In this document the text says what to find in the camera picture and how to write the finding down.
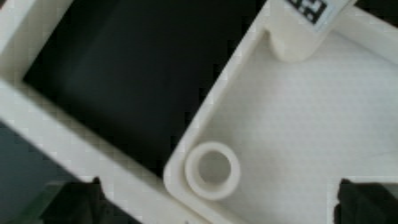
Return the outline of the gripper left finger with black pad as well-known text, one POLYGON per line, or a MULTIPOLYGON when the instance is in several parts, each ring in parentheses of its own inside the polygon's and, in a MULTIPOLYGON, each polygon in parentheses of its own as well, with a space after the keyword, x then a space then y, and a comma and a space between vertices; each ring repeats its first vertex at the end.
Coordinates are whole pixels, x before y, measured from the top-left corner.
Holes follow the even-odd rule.
POLYGON ((111 202, 100 178, 52 182, 11 224, 141 224, 111 202))

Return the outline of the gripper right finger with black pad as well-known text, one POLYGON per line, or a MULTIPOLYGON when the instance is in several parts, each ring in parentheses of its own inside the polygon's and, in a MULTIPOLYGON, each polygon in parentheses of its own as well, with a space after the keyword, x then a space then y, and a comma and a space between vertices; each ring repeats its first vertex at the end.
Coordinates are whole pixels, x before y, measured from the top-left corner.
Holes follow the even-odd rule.
POLYGON ((335 224, 398 224, 398 198, 377 182, 340 182, 335 224))

